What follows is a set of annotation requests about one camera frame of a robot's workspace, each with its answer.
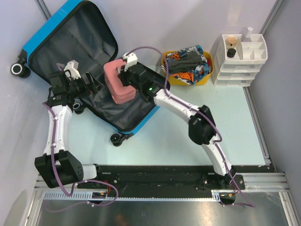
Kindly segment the pink cloth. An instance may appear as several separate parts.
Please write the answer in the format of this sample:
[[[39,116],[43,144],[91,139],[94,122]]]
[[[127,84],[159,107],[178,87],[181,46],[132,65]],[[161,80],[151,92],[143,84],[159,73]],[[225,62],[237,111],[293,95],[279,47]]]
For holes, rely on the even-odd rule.
[[[111,93],[114,102],[118,105],[131,101],[136,96],[136,89],[130,86],[123,86],[119,79],[118,69],[126,63],[122,59],[114,60],[103,66],[105,83]]]

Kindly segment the blue fish-print kids suitcase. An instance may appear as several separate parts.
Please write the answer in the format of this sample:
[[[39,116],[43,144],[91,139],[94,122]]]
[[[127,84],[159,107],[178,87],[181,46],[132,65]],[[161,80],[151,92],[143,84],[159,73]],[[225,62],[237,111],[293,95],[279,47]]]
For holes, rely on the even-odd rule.
[[[69,0],[24,45],[10,71],[21,78],[34,72],[50,84],[51,73],[63,71],[69,61],[76,60],[80,75],[91,72],[103,88],[97,94],[76,99],[80,108],[73,113],[89,109],[117,130],[111,142],[120,146],[142,128],[158,107],[144,102],[140,94],[124,104],[114,102],[103,66],[117,53],[117,41],[99,8],[88,0]]]

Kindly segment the grey dotted socks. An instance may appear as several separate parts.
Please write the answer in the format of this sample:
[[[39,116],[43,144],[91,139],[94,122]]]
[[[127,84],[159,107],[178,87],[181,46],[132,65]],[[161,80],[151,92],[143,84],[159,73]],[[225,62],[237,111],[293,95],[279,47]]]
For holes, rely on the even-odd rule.
[[[203,64],[202,56],[197,52],[191,52],[187,56],[168,63],[170,73],[189,72]]]

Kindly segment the black small bottle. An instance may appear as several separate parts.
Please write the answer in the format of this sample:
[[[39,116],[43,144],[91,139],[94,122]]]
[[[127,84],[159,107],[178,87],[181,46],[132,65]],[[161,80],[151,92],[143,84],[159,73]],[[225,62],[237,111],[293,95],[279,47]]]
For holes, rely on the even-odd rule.
[[[235,56],[236,52],[237,52],[237,51],[236,51],[234,48],[229,48],[229,49],[227,50],[227,57],[233,58],[233,57]]]

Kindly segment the white plastic drawer organizer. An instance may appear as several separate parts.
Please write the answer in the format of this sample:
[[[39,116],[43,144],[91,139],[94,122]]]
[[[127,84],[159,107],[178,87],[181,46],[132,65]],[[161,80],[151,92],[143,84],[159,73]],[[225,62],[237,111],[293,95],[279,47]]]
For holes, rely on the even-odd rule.
[[[237,39],[233,58],[227,57],[226,39]],[[251,34],[250,42],[242,42],[241,34],[222,34],[214,56],[212,80],[215,86],[249,87],[268,59],[262,34]]]

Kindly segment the lilac cosmetic tube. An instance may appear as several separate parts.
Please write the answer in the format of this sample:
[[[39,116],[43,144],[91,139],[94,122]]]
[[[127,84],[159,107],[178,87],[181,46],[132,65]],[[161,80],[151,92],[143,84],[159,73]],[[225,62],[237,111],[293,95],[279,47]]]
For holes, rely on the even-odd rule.
[[[247,27],[247,29],[244,31],[244,33],[241,36],[241,41],[242,42],[250,42],[251,41],[251,34],[253,32],[252,27]]]

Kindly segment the yellow plastic basket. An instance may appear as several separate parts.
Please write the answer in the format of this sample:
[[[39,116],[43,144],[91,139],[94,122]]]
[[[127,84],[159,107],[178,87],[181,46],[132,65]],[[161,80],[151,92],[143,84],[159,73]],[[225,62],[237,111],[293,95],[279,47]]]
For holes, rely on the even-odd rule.
[[[195,85],[195,86],[201,86],[205,85],[207,81],[209,80],[212,72],[214,71],[214,61],[212,60],[211,55],[204,51],[203,56],[207,60],[208,64],[208,72],[203,73],[202,76],[199,78],[197,75],[194,75],[191,72],[181,72],[181,73],[175,73],[175,74],[169,74],[168,82],[171,85],[177,85],[177,86],[188,86],[188,85]]]

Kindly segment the orange lidded jar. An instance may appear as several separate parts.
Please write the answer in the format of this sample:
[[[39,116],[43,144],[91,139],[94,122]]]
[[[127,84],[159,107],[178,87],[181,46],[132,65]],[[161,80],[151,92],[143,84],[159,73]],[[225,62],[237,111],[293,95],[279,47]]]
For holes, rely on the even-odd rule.
[[[226,39],[225,43],[226,43],[226,48],[227,49],[235,48],[235,46],[237,44],[237,39],[234,38],[234,37],[229,37],[229,38]]]

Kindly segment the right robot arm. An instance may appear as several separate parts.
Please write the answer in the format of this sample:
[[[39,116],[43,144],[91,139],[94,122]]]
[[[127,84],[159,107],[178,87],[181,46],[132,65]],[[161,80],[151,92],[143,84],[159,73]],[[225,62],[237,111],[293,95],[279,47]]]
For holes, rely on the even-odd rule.
[[[173,95],[165,86],[151,80],[142,65],[134,65],[128,69],[121,66],[116,71],[123,87],[133,86],[145,102],[166,108],[188,124],[189,138],[205,150],[214,172],[218,175],[217,184],[220,188],[228,189],[233,186],[240,190],[234,179],[237,171],[221,149],[222,136],[206,105],[198,107]]]

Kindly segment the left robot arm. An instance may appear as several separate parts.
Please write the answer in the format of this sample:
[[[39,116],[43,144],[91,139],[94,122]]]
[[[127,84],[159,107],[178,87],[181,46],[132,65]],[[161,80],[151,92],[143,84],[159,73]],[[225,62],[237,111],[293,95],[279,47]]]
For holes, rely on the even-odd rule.
[[[76,99],[96,94],[102,88],[90,72],[78,79],[70,69],[49,75],[51,87],[44,106],[48,110],[49,130],[43,155],[34,165],[49,188],[85,181],[93,187],[103,185],[104,177],[96,165],[83,165],[69,150],[69,125],[80,105]]]

